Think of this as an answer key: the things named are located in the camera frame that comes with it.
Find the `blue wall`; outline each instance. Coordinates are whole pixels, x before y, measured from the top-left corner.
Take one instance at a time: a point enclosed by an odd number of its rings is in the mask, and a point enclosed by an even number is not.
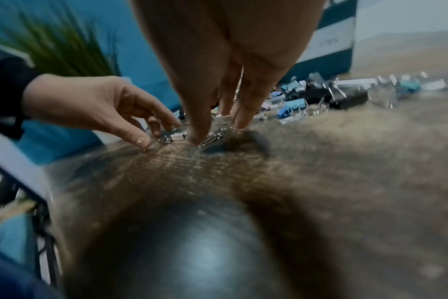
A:
[[[36,12],[47,13],[48,3],[57,0],[4,0]],[[119,40],[119,66],[123,76],[130,77],[135,85],[159,98],[168,108],[176,109],[179,99],[153,50],[138,28],[127,0],[66,0],[81,17],[91,18],[100,28],[115,30]],[[0,9],[0,21],[6,21],[7,14]]]

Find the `black sleeve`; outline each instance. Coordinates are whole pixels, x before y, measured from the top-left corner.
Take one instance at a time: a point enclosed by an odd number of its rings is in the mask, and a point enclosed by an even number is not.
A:
[[[0,133],[11,138],[20,138],[22,95],[27,85],[40,74],[22,58],[0,50],[0,117],[16,117],[14,125],[0,121]]]

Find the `hand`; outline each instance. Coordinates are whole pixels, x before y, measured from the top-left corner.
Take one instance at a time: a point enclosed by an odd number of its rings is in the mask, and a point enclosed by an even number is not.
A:
[[[308,44],[324,0],[130,0],[200,143],[210,106],[245,127]],[[239,99],[233,97],[243,69]]]
[[[160,123],[168,131],[180,126],[156,97],[112,76],[41,75],[24,90],[22,106],[33,119],[111,133],[141,149],[148,148],[151,139],[132,116],[144,118],[155,137],[160,136]]]

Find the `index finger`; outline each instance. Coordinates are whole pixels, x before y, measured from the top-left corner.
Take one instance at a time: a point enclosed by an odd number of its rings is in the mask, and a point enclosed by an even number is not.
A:
[[[173,112],[163,105],[158,98],[152,96],[135,85],[129,84],[128,88],[130,89],[130,92],[135,95],[135,103],[138,106],[154,112],[155,115],[162,121],[168,122],[175,127],[181,126],[180,121],[175,117]]]

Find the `brown wooden tabletop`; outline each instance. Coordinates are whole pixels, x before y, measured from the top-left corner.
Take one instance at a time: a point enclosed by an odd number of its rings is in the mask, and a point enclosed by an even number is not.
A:
[[[356,45],[351,77],[448,69],[448,32]],[[72,298],[448,298],[448,92],[47,168]]]

